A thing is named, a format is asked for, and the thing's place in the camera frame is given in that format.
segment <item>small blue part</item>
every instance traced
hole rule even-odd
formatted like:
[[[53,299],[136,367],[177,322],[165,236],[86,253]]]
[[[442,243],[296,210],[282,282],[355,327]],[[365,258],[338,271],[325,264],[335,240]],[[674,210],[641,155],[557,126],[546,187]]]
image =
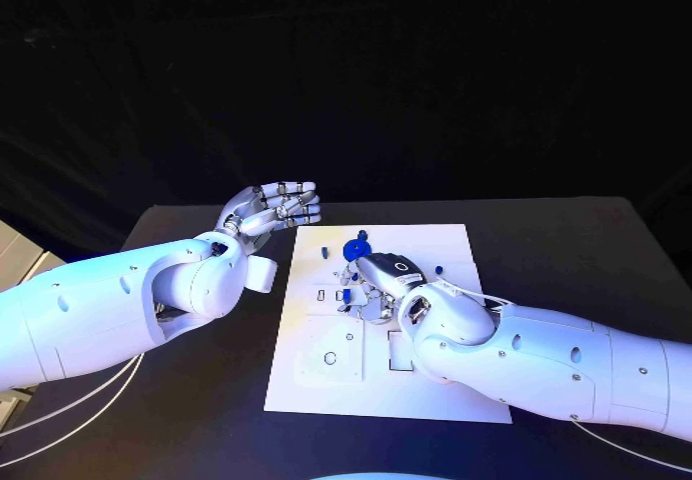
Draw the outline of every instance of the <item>small blue part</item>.
[[[351,262],[355,258],[364,257],[371,253],[371,247],[367,243],[367,233],[364,230],[357,232],[357,238],[348,240],[342,246],[342,258]]]

